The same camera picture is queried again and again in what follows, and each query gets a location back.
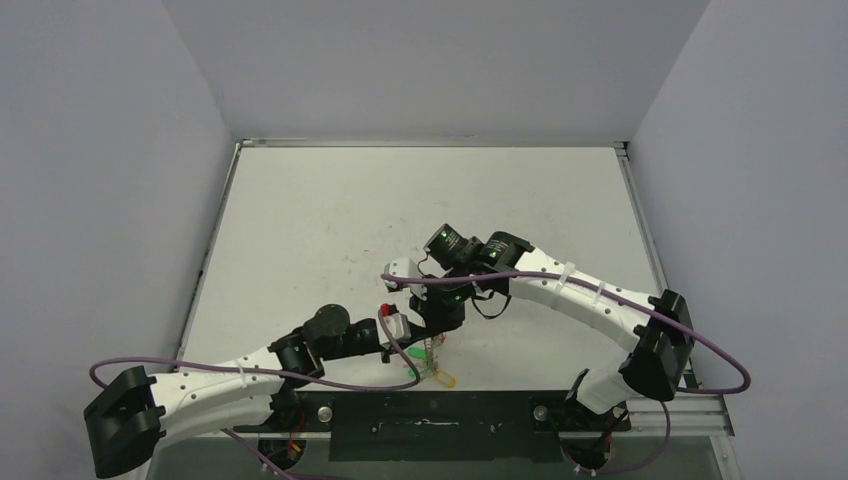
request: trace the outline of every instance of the gray wall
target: gray wall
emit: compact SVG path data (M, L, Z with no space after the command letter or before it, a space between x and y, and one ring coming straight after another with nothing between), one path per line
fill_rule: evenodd
M240 137L630 138L707 0L163 0Z
M631 146L671 285L753 373L727 399L747 478L848 477L846 25L844 0L714 0Z
M95 360L173 355L233 144L158 0L0 7L0 469L94 478Z

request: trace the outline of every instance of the white wall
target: white wall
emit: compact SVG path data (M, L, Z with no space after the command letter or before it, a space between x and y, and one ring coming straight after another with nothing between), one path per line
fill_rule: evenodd
M630 138L707 0L163 0L239 137Z
M173 355L233 144L158 0L0 7L0 470L94 478L87 366Z
M630 148L671 285L753 373L727 399L751 479L848 477L846 25L844 0L713 0Z

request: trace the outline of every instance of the white arm segment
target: white arm segment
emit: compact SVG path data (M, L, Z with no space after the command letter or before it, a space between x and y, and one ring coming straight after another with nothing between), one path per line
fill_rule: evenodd
M648 303L650 295L647 293L633 292L606 284L597 278L574 270L573 264L563 264L554 260L539 248L522 255L515 269L559 275L565 273L567 276L586 280L653 309L653 306ZM618 369L627 354L632 352L639 342L639 337L633 333L633 329L638 325L647 325L650 319L648 315L620 306L618 302L601 296L598 291L565 283L565 277L560 280L512 278L509 280L509 293L517 298L547 305L583 322L612 339L623 349L621 356L613 359L606 367L589 370L580 388L577 389L578 402L589 410L601 414L628 398L638 396L638 393L625 383Z
M267 347L218 365L282 369L277 355ZM150 386L153 401L157 407L165 407L159 418L166 432L159 442L163 446L222 428L261 424L272 413L270 395L277 393L284 381L276 375L192 370L152 376L156 378Z

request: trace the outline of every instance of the yellow object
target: yellow object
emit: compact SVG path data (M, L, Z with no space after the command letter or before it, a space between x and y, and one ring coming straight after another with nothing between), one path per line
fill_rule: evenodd
M441 383L442 385L448 388L453 388L456 386L456 378L454 378L453 375L444 370L436 370L436 376L433 378L435 378L437 382Z

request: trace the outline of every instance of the screw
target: screw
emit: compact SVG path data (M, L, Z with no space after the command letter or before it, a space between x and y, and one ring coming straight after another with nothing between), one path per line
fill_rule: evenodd
M321 407L318 409L318 421L327 423L333 419L333 409L330 407Z
M540 422L544 422L548 419L548 408L543 405L539 405L538 407L534 408L533 418Z

